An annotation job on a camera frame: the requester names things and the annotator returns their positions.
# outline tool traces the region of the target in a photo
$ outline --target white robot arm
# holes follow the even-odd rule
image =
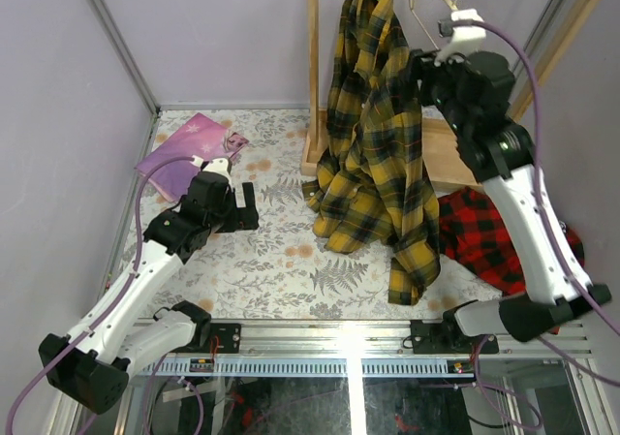
[[[129,332],[150,299],[204,246],[212,233],[258,227],[253,186],[243,184],[245,207],[238,208],[228,159],[204,163],[195,158],[194,164],[201,171],[192,180],[178,210],[162,212],[144,232],[137,271],[134,272],[131,262],[95,307],[64,337],[50,334],[39,347],[46,365],[84,331],[89,332],[47,374],[47,379],[96,414],[112,407],[129,380],[158,357],[180,347],[203,347],[211,317],[188,301],[175,304],[150,326],[131,335]],[[126,294],[94,327],[94,321],[117,301],[131,274],[136,277]]]
[[[440,21],[440,33],[450,43],[435,52],[414,51],[406,84],[419,88],[421,103],[436,106],[456,135],[457,150],[497,207],[516,250],[525,277],[526,294],[490,301],[473,301],[444,314],[436,325],[412,321],[414,352],[471,350],[480,335],[508,333],[527,342],[556,326],[574,320],[592,308],[565,277],[535,199],[534,144],[529,133],[508,116],[514,86],[508,61],[480,51],[485,38],[482,21],[473,9],[453,12]],[[611,300],[606,285],[595,285],[574,258],[541,175],[542,204],[574,281],[600,305]]]

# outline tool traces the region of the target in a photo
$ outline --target red and black checkered shirt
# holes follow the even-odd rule
[[[500,213],[487,195],[463,188],[439,198],[440,250],[508,295],[525,291],[523,270]],[[581,265],[583,244],[563,225]]]

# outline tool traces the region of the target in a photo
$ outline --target yellow plaid shirt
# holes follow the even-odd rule
[[[402,79],[410,50],[392,2],[344,3],[329,147],[303,192],[327,249],[347,254],[377,239],[391,245],[388,301],[416,304],[440,271],[439,204],[422,161],[419,92]]]

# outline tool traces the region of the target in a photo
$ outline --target floral tablecloth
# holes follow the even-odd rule
[[[196,113],[167,111],[154,148]],[[374,243],[351,255],[328,252],[312,233],[314,213],[305,205],[299,173],[309,114],[306,110],[201,110],[250,144],[232,168],[234,186],[255,185],[261,227],[215,234],[154,296],[143,311],[188,299],[215,318],[434,319],[471,299],[500,294],[442,256],[442,273],[415,306],[388,304],[390,249]],[[148,185],[141,204],[146,227],[168,206]],[[121,266],[136,248],[132,223]]]

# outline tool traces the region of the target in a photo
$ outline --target lavender wall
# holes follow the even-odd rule
[[[162,104],[214,107],[307,105],[306,0],[107,0],[153,93]],[[320,0],[322,92],[344,0]],[[406,1],[396,11],[412,47],[431,47]],[[525,43],[547,0],[461,0]],[[428,29],[447,15],[440,0],[419,0]],[[489,38],[487,47],[514,58]]]
[[[94,303],[149,114],[86,0],[0,0],[0,420]],[[15,433],[42,433],[39,385]]]
[[[561,218],[586,250],[593,281],[607,283],[605,307],[620,321],[620,0],[603,0],[542,89],[542,155],[546,184]],[[531,125],[532,117],[524,123]],[[601,373],[620,380],[620,338],[595,315],[585,321]],[[620,390],[606,387],[620,421]]]

